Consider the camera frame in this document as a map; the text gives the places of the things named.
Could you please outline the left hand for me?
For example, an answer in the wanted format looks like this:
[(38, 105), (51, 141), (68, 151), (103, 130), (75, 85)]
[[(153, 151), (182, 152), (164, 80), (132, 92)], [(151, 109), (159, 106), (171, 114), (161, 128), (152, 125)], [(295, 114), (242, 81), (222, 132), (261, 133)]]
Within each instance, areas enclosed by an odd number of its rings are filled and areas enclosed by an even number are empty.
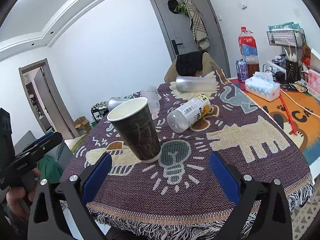
[[(35, 178), (40, 178), (41, 172), (37, 169), (33, 169)], [(29, 201), (33, 202), (35, 197), (36, 188), (39, 185), (39, 181), (34, 181), (34, 187), (33, 189), (28, 193), (28, 199)], [(9, 189), (9, 191), (6, 194), (7, 204), (10, 210), (20, 217), (25, 222), (28, 222), (29, 220), (29, 214), (24, 210), (24, 208), (21, 206), (21, 201), (26, 196), (25, 189), (23, 187), (12, 187)]]

